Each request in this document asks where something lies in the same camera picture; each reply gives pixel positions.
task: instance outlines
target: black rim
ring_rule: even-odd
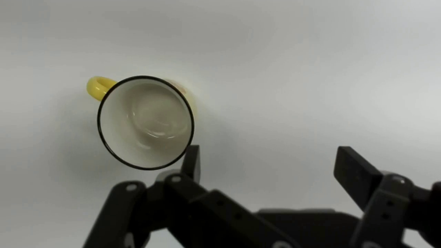
[[[188,139],[187,145],[183,148],[182,153],[180,153],[176,159],[173,159],[172,161],[169,161],[169,163],[166,163],[166,164],[164,164],[164,166],[153,167],[153,168],[144,168],[144,167],[140,167],[140,166],[136,166],[136,164],[131,164],[131,163],[122,160],[120,156],[117,156],[117,155],[111,150],[111,148],[110,148],[109,144],[106,142],[106,139],[104,139],[104,137],[103,137],[103,134],[102,134],[102,130],[100,130],[100,112],[102,112],[102,106],[103,106],[103,104],[106,102],[107,97],[109,97],[114,90],[117,90],[120,86],[122,86],[122,84],[125,84],[125,83],[129,83],[129,82],[132,82],[132,80],[139,80],[139,79],[147,79],[147,80],[154,80],[154,82],[162,83],[162,84],[165,84],[166,87],[169,87],[172,91],[175,91],[175,93],[179,95],[179,98],[183,101],[183,104],[186,105],[186,108],[187,108],[187,110],[188,110],[188,113],[190,113],[190,120],[191,120],[191,134],[190,134],[190,139]],[[162,80],[162,79],[158,79],[158,77],[151,77],[151,76],[133,76],[133,77],[128,77],[128,79],[125,79],[125,80],[118,82],[114,87],[111,87],[111,88],[107,91],[107,94],[103,97],[103,99],[100,101],[100,104],[99,104],[98,115],[96,115],[96,124],[98,124],[99,138],[100,138],[102,144],[106,146],[106,149],[109,150],[109,153],[110,153],[114,159],[117,159],[120,163],[122,163],[122,164],[125,164],[125,166],[128,166],[128,167],[131,167],[131,168],[142,170],[142,171],[155,171],[155,170],[161,170],[161,168],[169,167],[169,166],[172,166],[173,163],[176,163],[176,161],[184,155],[184,152],[187,150],[187,148],[190,146],[190,144],[191,144],[191,141],[193,141],[193,135],[194,135],[194,117],[193,117],[193,112],[191,112],[191,108],[190,108],[190,104],[187,102],[187,99],[186,99],[186,98],[180,94],[180,91],[179,91],[176,87],[173,87],[171,83],[168,83],[168,82],[165,82],[165,80]]]

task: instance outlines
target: white surface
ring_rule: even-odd
[[[421,186],[441,179],[437,0],[0,6],[1,247],[81,247],[114,183],[153,182],[102,146],[95,75],[184,82],[204,186],[249,210],[359,214],[330,174],[339,145]]]

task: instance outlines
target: mug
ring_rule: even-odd
[[[118,83],[92,77],[102,144],[122,164],[160,170],[177,161],[194,135],[193,99],[176,82],[135,76]]]

